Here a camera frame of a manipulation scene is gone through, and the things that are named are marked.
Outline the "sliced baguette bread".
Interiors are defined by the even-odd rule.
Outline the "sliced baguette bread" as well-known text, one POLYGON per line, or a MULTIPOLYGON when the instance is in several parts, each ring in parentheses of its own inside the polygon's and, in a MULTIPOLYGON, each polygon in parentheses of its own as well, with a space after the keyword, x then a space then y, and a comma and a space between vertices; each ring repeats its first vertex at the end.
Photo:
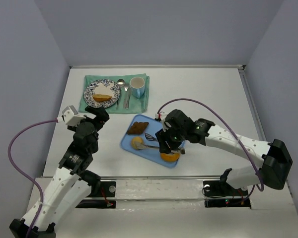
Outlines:
POLYGON ((94 101, 102 103, 102 102, 110 101, 112 99, 112 96, 104 95, 104 94, 93 94, 92 98, 94 101))

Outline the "small round bun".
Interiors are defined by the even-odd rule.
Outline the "small round bun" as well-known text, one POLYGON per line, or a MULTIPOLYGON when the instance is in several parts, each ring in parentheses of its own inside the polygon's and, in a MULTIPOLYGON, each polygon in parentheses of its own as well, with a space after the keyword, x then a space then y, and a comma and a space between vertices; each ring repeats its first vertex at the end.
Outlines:
POLYGON ((136 150, 143 149, 144 141, 140 136, 135 136, 131 140, 131 146, 136 150))

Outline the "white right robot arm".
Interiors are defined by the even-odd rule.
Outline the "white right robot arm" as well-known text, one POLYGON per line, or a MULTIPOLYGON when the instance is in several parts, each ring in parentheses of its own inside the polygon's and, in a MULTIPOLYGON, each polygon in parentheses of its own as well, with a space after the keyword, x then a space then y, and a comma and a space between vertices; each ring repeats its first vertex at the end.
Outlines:
POLYGON ((283 141, 259 141, 233 134, 210 120, 193 121, 177 109, 168 114, 156 114, 155 120, 162 125, 155 134, 161 153, 173 153, 184 141, 218 148, 250 162, 247 167, 226 169, 220 183, 234 189, 251 185, 265 185, 275 190, 284 188, 293 161, 283 141))

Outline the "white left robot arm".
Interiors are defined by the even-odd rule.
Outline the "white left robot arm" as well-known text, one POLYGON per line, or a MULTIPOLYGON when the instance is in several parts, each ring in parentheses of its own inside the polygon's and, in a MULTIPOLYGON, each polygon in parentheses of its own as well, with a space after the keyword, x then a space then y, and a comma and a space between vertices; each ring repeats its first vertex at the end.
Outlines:
POLYGON ((39 199, 20 219, 14 219, 9 229, 16 238, 54 238, 57 224, 85 197, 100 187, 100 176, 88 171, 93 154, 98 151, 98 132, 109 120, 104 107, 87 106, 85 111, 94 118, 81 115, 74 106, 67 106, 62 114, 50 122, 64 123, 74 132, 73 140, 46 189, 22 171, 13 161, 8 146, 8 158, 12 166, 30 180, 39 191, 39 199))

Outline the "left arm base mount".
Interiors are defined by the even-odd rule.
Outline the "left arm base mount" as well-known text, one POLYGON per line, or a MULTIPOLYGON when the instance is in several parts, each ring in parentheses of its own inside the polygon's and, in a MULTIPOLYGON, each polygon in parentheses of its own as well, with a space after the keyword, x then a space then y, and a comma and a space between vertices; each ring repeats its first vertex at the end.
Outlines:
POLYGON ((100 185, 93 186, 91 193, 77 206, 78 209, 115 209, 116 182, 101 181, 100 185))

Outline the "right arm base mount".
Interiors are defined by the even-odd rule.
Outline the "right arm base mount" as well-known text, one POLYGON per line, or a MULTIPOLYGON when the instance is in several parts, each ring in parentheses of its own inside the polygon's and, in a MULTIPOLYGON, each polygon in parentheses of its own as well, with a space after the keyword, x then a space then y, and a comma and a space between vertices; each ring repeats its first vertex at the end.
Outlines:
POLYGON ((232 169, 226 169, 219 180, 203 182, 202 194, 205 198, 206 208, 251 208, 248 190, 235 189, 226 180, 232 169))

